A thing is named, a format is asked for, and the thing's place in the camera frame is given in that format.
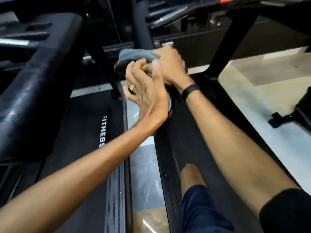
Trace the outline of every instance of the shorts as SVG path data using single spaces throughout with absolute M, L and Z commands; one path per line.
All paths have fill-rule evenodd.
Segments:
M 222 216 L 203 185 L 190 187 L 184 197 L 180 218 L 180 233 L 230 233 L 233 225 Z

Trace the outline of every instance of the black wristband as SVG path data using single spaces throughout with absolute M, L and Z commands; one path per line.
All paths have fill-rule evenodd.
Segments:
M 183 90 L 181 98 L 183 98 L 183 100 L 186 101 L 186 98 L 189 96 L 189 94 L 195 90 L 199 90 L 199 87 L 196 84 L 188 86 L 185 90 Z

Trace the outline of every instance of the fingernail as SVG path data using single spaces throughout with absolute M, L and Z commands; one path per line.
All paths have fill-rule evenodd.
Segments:
M 159 60 L 155 59 L 152 61 L 152 69 L 153 70 L 158 70 L 160 68 Z

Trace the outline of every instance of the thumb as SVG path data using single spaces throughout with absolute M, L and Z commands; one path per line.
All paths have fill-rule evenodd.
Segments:
M 152 79 L 155 88 L 164 87 L 163 72 L 158 59 L 155 59 L 151 63 L 152 65 Z

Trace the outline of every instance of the black sleeve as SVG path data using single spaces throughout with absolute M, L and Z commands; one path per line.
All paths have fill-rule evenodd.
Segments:
M 311 232 L 311 196 L 284 190 L 262 207 L 259 219 L 265 233 Z

